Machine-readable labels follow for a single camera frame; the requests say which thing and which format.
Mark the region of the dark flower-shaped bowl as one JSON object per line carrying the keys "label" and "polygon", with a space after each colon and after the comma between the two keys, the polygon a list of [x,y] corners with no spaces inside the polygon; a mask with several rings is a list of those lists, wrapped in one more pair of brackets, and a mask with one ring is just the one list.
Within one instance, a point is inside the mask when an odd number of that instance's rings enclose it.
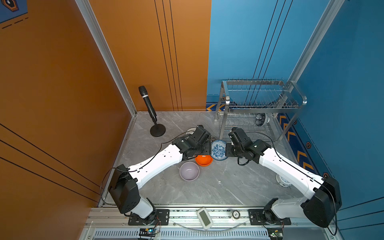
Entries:
{"label": "dark flower-shaped bowl", "polygon": [[258,113],[256,115],[255,124],[258,127],[266,126],[270,121],[270,118],[265,113]]}

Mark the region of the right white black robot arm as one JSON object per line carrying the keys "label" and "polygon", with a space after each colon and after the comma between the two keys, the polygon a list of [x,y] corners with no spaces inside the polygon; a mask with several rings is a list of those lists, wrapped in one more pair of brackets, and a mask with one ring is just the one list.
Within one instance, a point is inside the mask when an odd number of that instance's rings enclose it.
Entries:
{"label": "right white black robot arm", "polygon": [[251,140],[241,128],[232,128],[229,137],[231,143],[226,151],[230,157],[245,158],[272,170],[303,194],[301,198],[270,200],[263,210],[267,223],[273,225],[286,218],[306,218],[318,227],[327,228],[337,219],[342,197],[336,179],[323,178],[301,168],[265,141]]}

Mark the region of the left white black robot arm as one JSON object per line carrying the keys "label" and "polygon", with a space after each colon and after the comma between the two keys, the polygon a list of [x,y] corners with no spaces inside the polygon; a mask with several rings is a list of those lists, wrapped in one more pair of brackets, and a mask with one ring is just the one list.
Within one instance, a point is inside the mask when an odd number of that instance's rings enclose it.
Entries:
{"label": "left white black robot arm", "polygon": [[193,132],[185,132],[166,142],[164,149],[149,159],[125,167],[121,164],[114,168],[107,187],[115,205],[121,214],[128,212],[138,217],[145,225],[153,223],[158,217],[154,204],[140,195],[140,189],[153,177],[167,168],[198,155],[211,153],[211,133],[202,125]]}

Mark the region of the orange bowl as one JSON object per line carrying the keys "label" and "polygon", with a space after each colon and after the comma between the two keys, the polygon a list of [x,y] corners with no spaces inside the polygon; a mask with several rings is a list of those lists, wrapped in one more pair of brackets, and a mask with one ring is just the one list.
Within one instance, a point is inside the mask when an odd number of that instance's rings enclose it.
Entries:
{"label": "orange bowl", "polygon": [[199,166],[207,167],[213,162],[213,158],[210,155],[198,155],[195,161]]}

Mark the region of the white red patterned bowl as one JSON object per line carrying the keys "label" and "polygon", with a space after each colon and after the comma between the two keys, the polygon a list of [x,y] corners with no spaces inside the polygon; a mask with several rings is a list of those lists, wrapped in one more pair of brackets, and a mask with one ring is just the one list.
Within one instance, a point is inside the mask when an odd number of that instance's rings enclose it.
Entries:
{"label": "white red patterned bowl", "polygon": [[190,128],[186,131],[185,135],[192,135],[196,130],[197,128]]}

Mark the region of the lavender bowl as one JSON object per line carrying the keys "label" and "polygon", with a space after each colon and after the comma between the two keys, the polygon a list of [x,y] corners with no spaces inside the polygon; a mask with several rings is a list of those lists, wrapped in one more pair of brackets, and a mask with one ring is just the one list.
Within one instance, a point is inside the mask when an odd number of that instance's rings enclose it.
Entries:
{"label": "lavender bowl", "polygon": [[191,182],[200,175],[200,168],[194,162],[186,162],[180,167],[180,176],[184,181]]}

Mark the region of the black microphone on stand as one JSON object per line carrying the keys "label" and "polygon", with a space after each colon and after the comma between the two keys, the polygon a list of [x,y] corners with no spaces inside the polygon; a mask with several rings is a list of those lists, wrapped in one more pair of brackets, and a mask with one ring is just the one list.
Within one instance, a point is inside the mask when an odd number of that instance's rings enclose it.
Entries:
{"label": "black microphone on stand", "polygon": [[156,111],[151,103],[151,100],[148,95],[148,91],[145,86],[139,87],[139,92],[147,106],[149,115],[154,123],[154,125],[150,129],[150,133],[153,137],[161,137],[165,134],[166,128],[162,124],[158,124],[157,114]]}

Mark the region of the white analog alarm clock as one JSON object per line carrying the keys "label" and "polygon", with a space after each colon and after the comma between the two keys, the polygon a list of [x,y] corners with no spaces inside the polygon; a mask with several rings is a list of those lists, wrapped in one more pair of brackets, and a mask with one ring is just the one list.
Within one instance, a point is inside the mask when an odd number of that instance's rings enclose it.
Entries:
{"label": "white analog alarm clock", "polygon": [[284,179],[280,175],[276,175],[276,181],[283,188],[288,188],[292,185],[289,181],[287,181],[286,179]]}

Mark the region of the small round gauge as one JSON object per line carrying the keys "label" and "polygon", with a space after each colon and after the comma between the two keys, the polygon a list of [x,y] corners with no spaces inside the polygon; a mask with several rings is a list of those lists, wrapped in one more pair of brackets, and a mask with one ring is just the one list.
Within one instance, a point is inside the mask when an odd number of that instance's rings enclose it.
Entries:
{"label": "small round gauge", "polygon": [[233,212],[232,212],[232,219],[233,219],[233,220],[239,220],[240,217],[241,217],[241,214],[240,214],[239,211],[233,211]]}

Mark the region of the white digital timer display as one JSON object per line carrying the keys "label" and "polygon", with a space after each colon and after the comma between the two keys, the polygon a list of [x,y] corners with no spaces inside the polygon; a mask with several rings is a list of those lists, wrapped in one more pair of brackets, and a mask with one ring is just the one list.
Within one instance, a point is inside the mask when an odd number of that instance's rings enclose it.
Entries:
{"label": "white digital timer display", "polygon": [[209,230],[213,226],[212,218],[206,208],[197,210],[197,216],[204,230]]}

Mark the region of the right circuit board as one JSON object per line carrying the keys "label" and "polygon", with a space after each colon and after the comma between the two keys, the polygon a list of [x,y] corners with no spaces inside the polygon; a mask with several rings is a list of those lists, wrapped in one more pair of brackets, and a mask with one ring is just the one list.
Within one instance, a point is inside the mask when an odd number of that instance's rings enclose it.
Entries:
{"label": "right circuit board", "polygon": [[268,228],[267,231],[268,231],[270,240],[283,240],[283,237],[284,237],[283,229]]}

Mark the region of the circuit board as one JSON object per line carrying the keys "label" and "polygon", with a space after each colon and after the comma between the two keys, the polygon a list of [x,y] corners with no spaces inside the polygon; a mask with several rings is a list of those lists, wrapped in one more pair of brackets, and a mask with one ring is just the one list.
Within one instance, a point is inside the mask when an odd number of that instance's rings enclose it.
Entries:
{"label": "circuit board", "polygon": [[283,229],[268,228],[267,231],[268,231],[270,240],[283,240],[283,237],[284,237]]}
{"label": "circuit board", "polygon": [[159,233],[158,228],[140,228],[138,233],[139,240],[154,240]]}

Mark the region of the left circuit board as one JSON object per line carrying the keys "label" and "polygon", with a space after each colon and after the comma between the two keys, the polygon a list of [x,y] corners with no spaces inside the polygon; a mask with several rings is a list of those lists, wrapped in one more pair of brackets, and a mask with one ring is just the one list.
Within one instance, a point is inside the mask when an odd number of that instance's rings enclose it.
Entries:
{"label": "left circuit board", "polygon": [[138,233],[139,240],[154,240],[159,233],[158,228],[140,228]]}

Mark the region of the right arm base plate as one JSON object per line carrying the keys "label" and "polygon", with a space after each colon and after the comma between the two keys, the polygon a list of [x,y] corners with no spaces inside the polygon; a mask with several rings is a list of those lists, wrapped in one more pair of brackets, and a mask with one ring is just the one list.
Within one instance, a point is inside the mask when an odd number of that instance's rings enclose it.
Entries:
{"label": "right arm base plate", "polygon": [[252,226],[290,226],[292,224],[290,218],[279,219],[271,211],[262,209],[249,209],[249,220]]}

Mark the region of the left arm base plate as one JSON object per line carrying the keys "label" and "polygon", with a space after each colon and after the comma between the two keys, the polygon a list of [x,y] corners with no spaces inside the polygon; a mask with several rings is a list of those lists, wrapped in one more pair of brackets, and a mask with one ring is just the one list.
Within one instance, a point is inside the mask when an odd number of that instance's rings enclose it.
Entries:
{"label": "left arm base plate", "polygon": [[167,226],[169,224],[169,218],[170,218],[169,209],[154,210],[144,219],[137,214],[131,214],[129,217],[128,225],[129,226],[154,226],[156,224],[161,224],[162,226]]}

